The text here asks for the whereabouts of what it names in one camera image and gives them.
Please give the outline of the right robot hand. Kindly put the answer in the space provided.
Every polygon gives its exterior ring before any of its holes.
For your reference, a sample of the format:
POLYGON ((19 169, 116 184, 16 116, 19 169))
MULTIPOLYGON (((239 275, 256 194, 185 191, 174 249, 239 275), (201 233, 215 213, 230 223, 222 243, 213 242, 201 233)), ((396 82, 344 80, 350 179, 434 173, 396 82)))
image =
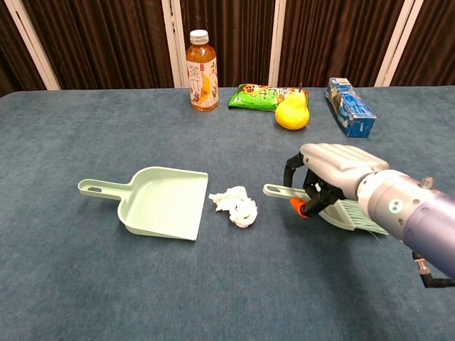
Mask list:
POLYGON ((390 168, 387 161, 355 146, 307 143, 286 161, 283 186, 292 186, 295 170, 302 166, 308 168, 303 189, 310 200, 293 197, 290 203, 303 218, 317 215, 338 200, 357 201, 361 181, 390 168))

